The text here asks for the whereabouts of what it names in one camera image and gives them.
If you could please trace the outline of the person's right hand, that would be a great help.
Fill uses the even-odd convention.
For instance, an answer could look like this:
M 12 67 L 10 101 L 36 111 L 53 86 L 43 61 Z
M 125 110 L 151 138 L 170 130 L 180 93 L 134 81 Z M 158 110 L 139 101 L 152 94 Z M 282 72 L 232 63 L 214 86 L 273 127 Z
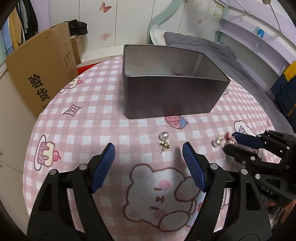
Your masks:
M 271 215 L 271 228 L 279 228 L 286 221 L 295 206 L 295 200 L 285 207 L 280 207 L 274 214 Z

